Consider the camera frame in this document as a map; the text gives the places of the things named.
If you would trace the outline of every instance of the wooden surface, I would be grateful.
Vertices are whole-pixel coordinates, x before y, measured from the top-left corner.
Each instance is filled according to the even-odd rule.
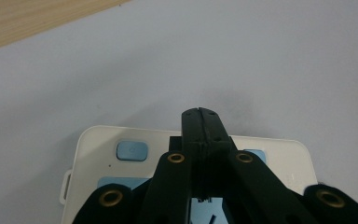
[[[128,0],[0,0],[0,47]]]

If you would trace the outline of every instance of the white table surface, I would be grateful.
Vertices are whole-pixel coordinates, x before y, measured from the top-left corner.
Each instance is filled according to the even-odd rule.
[[[59,223],[79,135],[180,130],[295,139],[358,202],[358,1],[134,0],[0,48],[0,223]]]

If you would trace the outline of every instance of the black metal bracket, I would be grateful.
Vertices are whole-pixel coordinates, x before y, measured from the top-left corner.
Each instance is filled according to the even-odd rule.
[[[255,154],[237,150],[219,116],[194,108],[182,114],[182,136],[154,176],[130,190],[111,184],[96,189],[75,224],[190,223],[191,198],[223,198],[228,223],[358,223],[358,203],[325,185],[304,196],[288,189]]]

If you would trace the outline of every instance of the white tabletop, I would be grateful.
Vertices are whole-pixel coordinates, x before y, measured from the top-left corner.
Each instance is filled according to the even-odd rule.
[[[103,124],[295,139],[358,202],[358,1],[131,1],[0,48],[0,223],[59,223],[76,141]]]

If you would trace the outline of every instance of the screw hole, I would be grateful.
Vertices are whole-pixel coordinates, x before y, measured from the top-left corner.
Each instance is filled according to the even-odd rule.
[[[123,193],[121,193],[121,191],[111,189],[100,196],[100,204],[104,207],[112,207],[118,204],[122,199]]]
[[[185,156],[179,153],[173,153],[168,156],[168,161],[173,163],[180,163],[185,160]]]
[[[341,208],[345,206],[345,202],[341,197],[325,189],[319,189],[316,192],[316,197],[331,207]]]
[[[236,158],[238,161],[241,161],[241,162],[252,162],[253,161],[253,157],[248,154],[245,154],[245,153],[237,154]]]

